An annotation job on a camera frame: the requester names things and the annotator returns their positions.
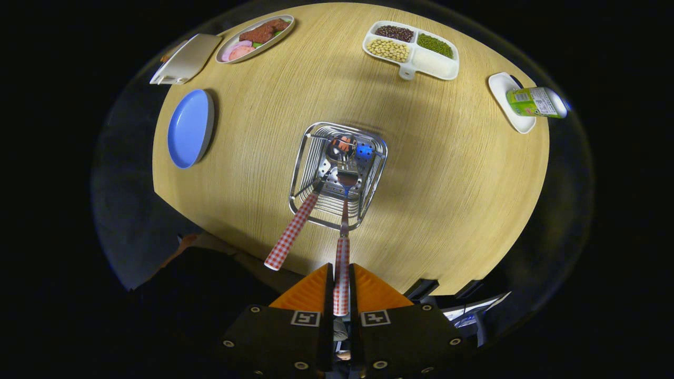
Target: kitchen utensil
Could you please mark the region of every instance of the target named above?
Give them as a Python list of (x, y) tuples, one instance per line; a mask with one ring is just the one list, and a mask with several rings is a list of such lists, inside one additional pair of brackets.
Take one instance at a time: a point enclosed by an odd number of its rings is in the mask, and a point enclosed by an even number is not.
[(184, 84), (202, 70), (208, 57), (222, 41), (220, 36), (196, 34), (166, 61), (150, 79), (150, 84)]
[[(258, 26), (261, 26), (265, 22), (277, 20), (279, 18), (281, 20), (284, 20), (284, 21), (289, 21), (290, 25), (288, 25), (287, 28), (285, 28), (281, 33), (279, 33), (278, 36), (274, 36), (272, 39), (270, 39), (269, 41), (262, 44), (262, 46), (256, 48), (255, 50), (251, 51), (250, 53), (248, 53), (246, 55), (243, 55), (239, 58), (233, 59), (231, 61), (225, 61), (225, 60), (222, 59), (223, 52), (225, 52), (230, 46), (237, 44), (239, 42), (239, 36), (242, 33), (249, 32), (250, 30), (253, 30), (253, 29), (257, 28)], [(289, 14), (282, 14), (282, 15), (279, 15), (279, 16), (266, 18), (266, 19), (264, 19), (260, 22), (256, 22), (253, 25), (248, 26), (246, 29), (243, 29), (242, 31), (236, 33), (234, 36), (232, 36), (232, 38), (228, 39), (227, 42), (225, 42), (220, 47), (220, 49), (218, 49), (218, 52), (215, 54), (215, 60), (218, 63), (236, 63), (236, 62), (240, 62), (240, 61), (243, 61), (245, 59), (248, 59), (248, 58), (255, 57), (257, 54), (260, 54), (261, 52), (265, 51), (266, 49), (269, 49), (270, 47), (272, 47), (276, 43), (278, 43), (280, 40), (285, 38), (285, 36), (287, 36), (290, 33), (290, 31), (295, 27), (295, 24), (296, 24), (295, 18), (292, 17)]]
[(297, 238), (297, 235), (304, 227), (304, 224), (307, 222), (307, 218), (309, 218), (309, 214), (313, 210), (313, 207), (316, 205), (316, 202), (318, 201), (318, 195), (321, 193), (321, 190), (323, 189), (323, 186), (325, 185), (326, 180), (328, 179), (328, 176), (330, 176), (331, 172), (332, 170), (329, 170), (327, 173), (325, 173), (318, 183), (313, 186), (313, 191), (299, 207), (295, 213), (295, 216), (292, 220), (290, 220), (286, 230), (281, 235), (281, 238), (278, 239), (278, 242), (276, 242), (276, 245), (269, 253), (269, 256), (267, 256), (267, 259), (264, 261), (265, 266), (275, 271), (278, 271), (281, 268), (283, 262), (285, 262), (286, 257), (288, 256), (288, 253), (290, 252), (290, 248), (295, 242), (295, 238)]
[(348, 263), (350, 240), (348, 238), (348, 192), (358, 183), (359, 174), (352, 171), (337, 171), (337, 180), (344, 187), (344, 206), (342, 208), (342, 225), (337, 239), (335, 256), (335, 286), (332, 292), (333, 313), (335, 316), (348, 314)]
[(358, 141), (354, 136), (340, 134), (328, 144), (326, 155), (336, 162), (347, 162), (356, 152)]
[(204, 90), (187, 94), (168, 123), (168, 154), (181, 169), (191, 167), (206, 152), (213, 131), (213, 99)]
[(507, 72), (499, 72), (498, 74), (490, 76), (488, 82), (491, 94), (503, 110), (505, 118), (510, 121), (510, 125), (521, 134), (531, 132), (531, 129), (536, 125), (536, 117), (518, 115), (512, 110), (506, 99), (506, 92), (520, 89), (520, 86), (515, 83), (515, 80), (513, 80)]
[[(388, 38), (384, 36), (379, 36), (376, 35), (375, 32), (377, 32), (377, 29), (381, 26), (397, 26), (399, 28), (406, 28), (409, 30), (412, 30), (414, 35), (412, 36), (412, 40), (410, 42), (405, 42), (402, 40), (396, 40), (395, 38)], [(417, 41), (419, 39), (420, 34), (426, 34), (427, 36), (431, 36), (433, 38), (436, 38), (437, 40), (440, 40), (447, 45), (449, 45), (450, 48), (452, 48), (452, 52), (454, 54), (453, 58), (446, 57), (444, 55), (438, 54), (435, 51), (430, 51), (429, 49), (426, 49), (424, 47), (421, 47), (417, 44)], [(404, 62), (396, 62), (392, 59), (388, 59), (385, 57), (381, 57), (379, 55), (375, 55), (371, 53), (370, 51), (367, 50), (367, 44), (370, 43), (372, 40), (375, 39), (380, 39), (380, 40), (387, 40), (387, 41), (392, 41), (398, 44), (406, 45), (407, 47), (410, 48), (410, 53), (406, 61)], [(459, 50), (454, 46), (453, 43), (450, 41), (437, 36), (433, 33), (427, 32), (426, 30), (421, 30), (418, 28), (415, 28), (414, 26), (409, 26), (406, 24), (401, 24), (400, 22), (393, 22), (393, 21), (377, 21), (375, 22), (372, 27), (365, 33), (365, 38), (363, 39), (363, 50), (365, 51), (366, 54), (371, 55), (375, 58), (378, 59), (383, 59), (384, 61), (388, 61), (391, 63), (395, 63), (396, 65), (400, 66), (400, 69), (398, 70), (398, 75), (400, 75), (401, 78), (405, 80), (412, 80), (415, 78), (415, 73), (417, 71), (423, 72), (424, 74), (429, 74), (430, 76), (434, 76), (436, 78), (442, 79), (442, 80), (453, 80), (456, 79), (456, 76), (459, 74)], [(429, 53), (430, 55), (433, 55), (440, 63), (441, 63), (441, 72), (433, 72), (429, 71), (428, 69), (425, 69), (424, 67), (420, 67), (418, 64), (415, 64), (415, 54), (417, 51), (424, 50), (426, 53)]]
[[(337, 165), (336, 161), (328, 156), (327, 147), (335, 137), (344, 134), (357, 139), (358, 148), (348, 164), (353, 165), (359, 174), (362, 174), (361, 182), (358, 184), (360, 196), (356, 198), (356, 188), (352, 188), (348, 196), (348, 217), (351, 222), (349, 230), (352, 231), (363, 222), (386, 165), (388, 148), (386, 143), (374, 134), (325, 121), (310, 125), (299, 141), (295, 170), (288, 191), (288, 205), (293, 213), (296, 212), (302, 201), (311, 193), (312, 183)], [(333, 172), (328, 177), (308, 221), (336, 231), (340, 230), (343, 202), (344, 188), (337, 182), (336, 172)]]

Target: utensil handle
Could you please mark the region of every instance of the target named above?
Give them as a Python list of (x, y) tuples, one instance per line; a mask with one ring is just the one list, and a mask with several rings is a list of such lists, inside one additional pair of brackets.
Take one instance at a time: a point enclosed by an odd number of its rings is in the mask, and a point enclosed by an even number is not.
[(278, 242), (276, 242), (276, 246), (274, 246), (272, 252), (270, 252), (269, 256), (267, 256), (267, 259), (264, 261), (264, 265), (268, 268), (278, 271), (283, 265), (283, 262), (286, 260), (286, 257), (290, 252), (290, 248), (295, 242), (295, 238), (302, 230), (302, 227), (304, 227), (304, 224), (307, 223), (307, 219), (309, 218), (309, 214), (313, 210), (313, 207), (316, 206), (319, 192), (317, 190), (315, 189), (313, 192), (311, 192), (309, 197), (307, 197), (302, 205), (300, 205), (297, 213), (295, 213), (295, 216), (292, 220), (290, 220), (288, 227), (281, 235), (281, 238), (279, 238)]
[(335, 257), (335, 287), (332, 292), (332, 313), (335, 316), (348, 314), (348, 260), (350, 241), (347, 237), (337, 240)]

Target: white dish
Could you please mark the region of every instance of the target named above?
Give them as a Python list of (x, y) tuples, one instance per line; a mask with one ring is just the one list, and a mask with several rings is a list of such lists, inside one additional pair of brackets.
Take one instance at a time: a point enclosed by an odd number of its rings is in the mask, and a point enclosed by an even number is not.
[[(412, 30), (412, 40), (410, 42), (405, 42), (402, 40), (396, 40), (395, 38), (389, 38), (389, 37), (384, 37), (384, 36), (378, 36), (375, 34), (375, 31), (381, 27), (381, 26), (386, 26), (386, 25), (391, 25), (391, 26), (397, 26), (399, 28), (407, 28), (409, 30)], [(417, 39), (419, 39), (419, 34), (423, 33), (426, 34), (427, 36), (431, 36), (433, 38), (437, 38), (441, 40), (442, 42), (446, 43), (452, 48), (452, 52), (454, 53), (454, 58), (449, 58), (445, 57), (442, 54), (438, 54), (435, 51), (431, 51), (429, 49), (426, 49), (425, 47), (421, 47), (417, 45)], [(373, 53), (370, 53), (367, 50), (367, 44), (374, 39), (384, 39), (384, 40), (390, 40), (394, 41), (396, 43), (404, 44), (407, 47), (410, 48), (410, 54), (407, 57), (407, 60), (405, 62), (396, 62), (392, 59), (380, 57), (379, 55), (375, 55)], [(422, 67), (419, 67), (418, 65), (415, 65), (414, 62), (414, 55), (415, 53), (419, 50), (423, 49), (425, 52), (431, 53), (431, 55), (435, 56), (438, 58), (438, 61), (441, 63), (444, 63), (446, 66), (443, 67), (444, 73), (440, 74), (437, 72), (430, 72), (429, 70), (423, 69)], [(377, 21), (375, 22), (372, 27), (368, 30), (368, 32), (365, 35), (365, 38), (363, 39), (363, 51), (365, 51), (367, 54), (372, 55), (375, 58), (378, 59), (383, 59), (384, 61), (392, 62), (395, 63), (396, 65), (400, 66), (400, 70), (398, 71), (398, 74), (400, 75), (401, 78), (405, 80), (412, 80), (415, 78), (415, 73), (417, 71), (423, 72), (424, 74), (428, 74), (430, 76), (434, 76), (436, 78), (442, 79), (442, 80), (453, 80), (456, 79), (456, 76), (459, 74), (459, 50), (454, 46), (453, 43), (450, 41), (437, 36), (433, 33), (427, 32), (426, 30), (421, 30), (418, 28), (415, 28), (413, 26), (409, 26), (406, 24), (401, 24), (400, 22), (393, 22), (393, 21)]]
[(510, 107), (510, 103), (506, 98), (506, 92), (510, 90), (519, 90), (520, 86), (510, 77), (507, 72), (499, 72), (489, 77), (489, 89), (491, 94), (496, 99), (503, 113), (510, 121), (510, 125), (521, 134), (531, 132), (531, 129), (536, 125), (536, 117), (520, 116)]
[[(250, 53), (248, 53), (248, 54), (246, 54), (246, 55), (244, 55), (244, 56), (241, 56), (241, 57), (239, 57), (239, 58), (233, 59), (232, 61), (223, 61), (223, 60), (222, 60), (221, 55), (222, 55), (222, 54), (224, 53), (224, 51), (227, 50), (230, 46), (232, 46), (232, 45), (234, 45), (234, 44), (236, 44), (236, 43), (239, 42), (239, 36), (242, 35), (242, 33), (249, 32), (249, 31), (251, 31), (251, 30), (257, 28), (258, 26), (264, 24), (265, 22), (269, 22), (269, 21), (272, 21), (272, 20), (276, 20), (276, 19), (278, 19), (278, 18), (280, 18), (281, 20), (284, 20), (284, 21), (290, 21), (290, 25), (288, 25), (287, 28), (285, 28), (281, 33), (279, 33), (278, 36), (274, 36), (272, 39), (270, 39), (269, 41), (265, 42), (262, 46), (256, 48), (255, 50), (251, 51)], [(295, 23), (295, 18), (292, 17), (292, 16), (289, 15), (289, 14), (282, 14), (282, 15), (279, 15), (279, 16), (274, 16), (274, 17), (270, 17), (270, 18), (264, 19), (264, 20), (262, 20), (262, 21), (260, 21), (260, 22), (256, 22), (256, 23), (254, 23), (253, 25), (250, 25), (250, 26), (246, 27), (245, 29), (243, 29), (242, 31), (236, 33), (232, 38), (228, 39), (227, 42), (225, 42), (225, 43), (218, 49), (218, 52), (215, 54), (215, 60), (216, 60), (218, 63), (236, 63), (236, 62), (240, 62), (240, 61), (246, 60), (246, 59), (248, 59), (248, 58), (255, 57), (257, 54), (260, 54), (261, 52), (265, 51), (266, 49), (269, 49), (270, 47), (274, 46), (274, 45), (277, 44), (279, 41), (281, 41), (281, 40), (282, 40), (285, 36), (287, 36), (287, 35), (290, 33), (290, 31), (295, 27), (295, 24), (296, 24), (296, 23)]]
[(222, 37), (196, 34), (166, 61), (150, 79), (150, 84), (184, 84), (202, 70)]

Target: metal basket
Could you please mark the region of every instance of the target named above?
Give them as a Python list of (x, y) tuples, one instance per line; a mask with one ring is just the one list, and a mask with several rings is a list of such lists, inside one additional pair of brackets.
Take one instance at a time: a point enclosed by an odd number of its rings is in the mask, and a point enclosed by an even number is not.
[[(326, 157), (326, 148), (339, 134), (351, 134), (358, 142), (350, 163), (350, 169), (358, 171), (360, 175), (358, 183), (348, 193), (348, 230), (352, 231), (363, 222), (386, 164), (388, 149), (386, 143), (377, 136), (329, 122), (317, 122), (309, 126), (297, 152), (288, 205), (296, 213), (313, 190), (312, 185), (333, 167), (333, 161)], [(333, 172), (323, 186), (308, 220), (339, 230), (343, 204), (344, 189), (337, 181), (336, 172)]]

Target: spoon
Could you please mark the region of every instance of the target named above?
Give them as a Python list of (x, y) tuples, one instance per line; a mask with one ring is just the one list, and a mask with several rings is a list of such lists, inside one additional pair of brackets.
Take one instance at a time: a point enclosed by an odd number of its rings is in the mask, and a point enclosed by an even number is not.
[[(337, 163), (345, 163), (348, 162), (355, 151), (356, 138), (353, 136), (340, 134), (333, 138), (330, 143), (328, 143), (326, 155), (328, 158), (336, 161)], [(295, 242), (295, 238), (297, 238), (299, 235), (299, 232), (304, 227), (304, 224), (307, 223), (309, 214), (311, 214), (313, 207), (316, 206), (318, 196), (320, 195), (326, 180), (330, 176), (330, 173), (332, 173), (334, 169), (335, 167), (332, 167), (323, 175), (320, 181), (314, 186), (313, 191), (304, 200), (302, 205), (300, 205), (299, 209), (295, 213), (295, 216), (292, 220), (290, 220), (286, 230), (278, 239), (276, 245), (267, 256), (267, 259), (264, 261), (265, 266), (275, 271), (281, 269), (283, 262), (285, 262), (286, 258), (288, 257), (290, 248)]]
[(358, 183), (358, 173), (337, 170), (337, 181), (344, 187), (344, 206), (342, 207), (342, 224), (337, 239), (335, 257), (335, 287), (332, 292), (332, 307), (335, 316), (348, 314), (348, 263), (350, 240), (348, 238), (348, 191)]
[(290, 252), (290, 248), (295, 242), (295, 238), (297, 238), (297, 235), (304, 227), (304, 224), (307, 223), (307, 219), (309, 218), (309, 214), (313, 210), (313, 207), (316, 206), (318, 195), (321, 193), (323, 185), (326, 183), (326, 180), (332, 171), (333, 169), (328, 170), (328, 172), (323, 175), (313, 187), (313, 191), (307, 196), (304, 202), (302, 202), (302, 205), (300, 205), (293, 219), (290, 220), (290, 223), (281, 235), (281, 238), (278, 239), (278, 242), (276, 242), (276, 245), (264, 261), (265, 266), (274, 271), (278, 271), (281, 268)]

